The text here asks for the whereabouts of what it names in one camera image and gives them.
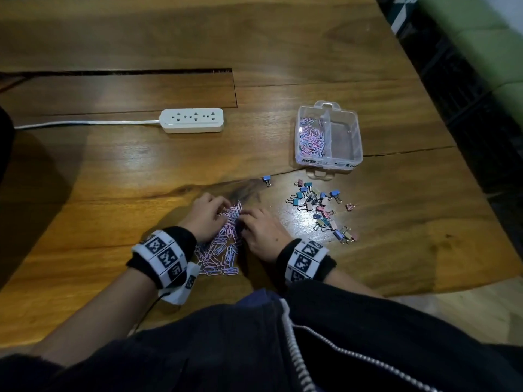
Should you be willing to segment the heap of boxed paper clips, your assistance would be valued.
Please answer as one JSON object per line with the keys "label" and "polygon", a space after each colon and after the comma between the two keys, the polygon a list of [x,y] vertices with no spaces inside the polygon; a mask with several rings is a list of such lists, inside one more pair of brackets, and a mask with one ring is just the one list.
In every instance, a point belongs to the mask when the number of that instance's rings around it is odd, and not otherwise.
{"label": "heap of boxed paper clips", "polygon": [[323,157],[325,154],[324,123],[321,119],[302,118],[299,122],[299,150],[302,156]]}

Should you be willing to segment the white power strip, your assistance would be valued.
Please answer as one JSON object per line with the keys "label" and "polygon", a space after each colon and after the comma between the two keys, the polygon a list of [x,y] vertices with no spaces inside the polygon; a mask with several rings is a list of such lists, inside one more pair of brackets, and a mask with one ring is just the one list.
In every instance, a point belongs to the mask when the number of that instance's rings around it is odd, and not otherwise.
{"label": "white power strip", "polygon": [[165,109],[159,124],[167,134],[218,133],[223,130],[220,108]]}

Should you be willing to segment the right wristband with marker tags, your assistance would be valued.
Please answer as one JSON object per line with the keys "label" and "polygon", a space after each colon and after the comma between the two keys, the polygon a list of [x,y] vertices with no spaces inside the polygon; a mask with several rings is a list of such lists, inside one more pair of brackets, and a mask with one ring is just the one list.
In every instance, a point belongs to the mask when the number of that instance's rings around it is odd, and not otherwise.
{"label": "right wristband with marker tags", "polygon": [[303,280],[323,282],[336,267],[329,250],[309,238],[292,240],[276,259],[278,273],[288,286]]}

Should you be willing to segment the person's right hand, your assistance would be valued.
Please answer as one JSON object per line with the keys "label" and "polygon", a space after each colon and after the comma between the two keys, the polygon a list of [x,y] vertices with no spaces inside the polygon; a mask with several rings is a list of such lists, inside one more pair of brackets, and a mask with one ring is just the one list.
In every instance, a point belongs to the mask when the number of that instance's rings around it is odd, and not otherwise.
{"label": "person's right hand", "polygon": [[267,235],[242,235],[242,237],[252,254],[267,263],[276,263],[279,254],[293,241],[290,233],[269,211]]}

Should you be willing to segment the person's right forearm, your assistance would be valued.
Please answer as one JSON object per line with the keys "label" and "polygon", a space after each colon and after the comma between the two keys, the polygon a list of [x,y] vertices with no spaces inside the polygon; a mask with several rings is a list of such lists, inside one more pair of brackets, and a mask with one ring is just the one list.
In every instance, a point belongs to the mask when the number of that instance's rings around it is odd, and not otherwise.
{"label": "person's right forearm", "polygon": [[385,298],[363,283],[356,281],[346,272],[338,270],[337,268],[333,268],[329,271],[329,273],[323,279],[323,283],[354,294],[381,299]]}

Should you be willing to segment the black zip jacket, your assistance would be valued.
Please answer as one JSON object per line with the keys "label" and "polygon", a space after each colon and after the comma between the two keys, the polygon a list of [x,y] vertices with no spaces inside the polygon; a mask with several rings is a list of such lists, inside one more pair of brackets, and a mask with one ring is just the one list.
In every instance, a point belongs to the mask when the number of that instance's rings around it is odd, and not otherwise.
{"label": "black zip jacket", "polygon": [[0,392],[523,392],[494,348],[400,303],[302,281],[114,340],[69,367],[0,359]]}

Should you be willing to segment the wristband with marker tags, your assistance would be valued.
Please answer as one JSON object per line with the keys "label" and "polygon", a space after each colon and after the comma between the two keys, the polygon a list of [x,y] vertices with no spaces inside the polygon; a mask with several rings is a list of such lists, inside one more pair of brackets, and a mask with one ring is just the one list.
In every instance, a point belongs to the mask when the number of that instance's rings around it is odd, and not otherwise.
{"label": "wristband with marker tags", "polygon": [[172,305],[186,303],[201,267],[191,261],[196,238],[179,226],[155,230],[132,247],[126,266],[147,276],[160,299]]}
{"label": "wristband with marker tags", "polygon": [[278,273],[288,286],[303,280],[323,282],[336,267],[329,250],[309,238],[292,240],[276,259]]}

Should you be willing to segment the pile of pastel paper clips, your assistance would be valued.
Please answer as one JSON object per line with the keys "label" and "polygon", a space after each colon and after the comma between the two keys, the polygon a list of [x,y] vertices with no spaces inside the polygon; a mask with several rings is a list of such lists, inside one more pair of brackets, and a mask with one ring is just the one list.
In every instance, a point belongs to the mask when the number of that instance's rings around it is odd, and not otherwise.
{"label": "pile of pastel paper clips", "polygon": [[238,200],[224,212],[227,222],[219,230],[217,236],[208,243],[196,246],[194,255],[200,267],[200,275],[214,277],[239,274],[239,267],[235,265],[235,260],[239,255],[242,242],[237,224],[241,210],[242,204]]}

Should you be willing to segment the clear plastic compartment box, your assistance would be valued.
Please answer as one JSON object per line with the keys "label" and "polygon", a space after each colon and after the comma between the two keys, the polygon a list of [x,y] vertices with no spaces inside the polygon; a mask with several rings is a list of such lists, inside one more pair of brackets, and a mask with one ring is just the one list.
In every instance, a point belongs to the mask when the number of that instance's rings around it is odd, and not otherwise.
{"label": "clear plastic compartment box", "polygon": [[[321,119],[324,123],[325,154],[306,157],[299,150],[299,122],[302,118]],[[323,171],[350,173],[363,161],[363,145],[356,111],[343,109],[338,103],[319,100],[301,105],[294,128],[294,160],[296,164]]]}

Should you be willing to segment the pile of pastel binder clips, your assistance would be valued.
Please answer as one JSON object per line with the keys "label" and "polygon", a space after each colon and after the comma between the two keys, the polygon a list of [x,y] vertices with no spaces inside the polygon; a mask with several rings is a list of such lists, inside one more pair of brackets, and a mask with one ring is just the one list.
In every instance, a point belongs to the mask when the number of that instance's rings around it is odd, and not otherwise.
{"label": "pile of pastel binder clips", "polygon": [[348,212],[346,202],[339,189],[322,189],[313,182],[296,179],[293,183],[295,192],[286,199],[286,204],[312,221],[312,231],[327,233],[342,244],[351,244],[359,240],[357,233],[337,220],[338,207]]}

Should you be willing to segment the person's left forearm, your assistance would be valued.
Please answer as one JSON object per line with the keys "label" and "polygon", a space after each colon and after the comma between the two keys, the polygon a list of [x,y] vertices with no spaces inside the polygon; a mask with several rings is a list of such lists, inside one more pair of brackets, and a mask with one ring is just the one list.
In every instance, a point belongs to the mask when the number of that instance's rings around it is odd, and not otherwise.
{"label": "person's left forearm", "polygon": [[125,338],[157,298],[154,282],[129,268],[30,350],[63,367]]}

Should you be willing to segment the person's left hand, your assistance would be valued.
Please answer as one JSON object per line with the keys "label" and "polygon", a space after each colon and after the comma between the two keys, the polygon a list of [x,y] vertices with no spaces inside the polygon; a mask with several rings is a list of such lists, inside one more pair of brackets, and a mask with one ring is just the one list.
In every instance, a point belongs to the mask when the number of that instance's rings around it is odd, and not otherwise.
{"label": "person's left hand", "polygon": [[227,223],[225,212],[231,202],[223,196],[215,197],[206,192],[194,200],[188,215],[177,226],[193,234],[197,243],[211,241]]}

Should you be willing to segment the left wristband with marker tags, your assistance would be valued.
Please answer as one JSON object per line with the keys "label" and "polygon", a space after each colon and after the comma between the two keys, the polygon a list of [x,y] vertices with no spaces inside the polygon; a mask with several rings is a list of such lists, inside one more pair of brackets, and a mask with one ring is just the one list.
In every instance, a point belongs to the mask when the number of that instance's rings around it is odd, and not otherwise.
{"label": "left wristband with marker tags", "polygon": [[147,276],[160,299],[172,305],[186,303],[201,267],[191,261],[196,238],[179,226],[155,230],[132,247],[126,266]]}

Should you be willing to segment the green upholstered bench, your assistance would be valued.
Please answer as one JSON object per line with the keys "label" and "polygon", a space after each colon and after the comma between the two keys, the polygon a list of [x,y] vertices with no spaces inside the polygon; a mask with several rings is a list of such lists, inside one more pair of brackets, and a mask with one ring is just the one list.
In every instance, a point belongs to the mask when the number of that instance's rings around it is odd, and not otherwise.
{"label": "green upholstered bench", "polygon": [[486,0],[418,0],[418,8],[523,125],[523,34]]}

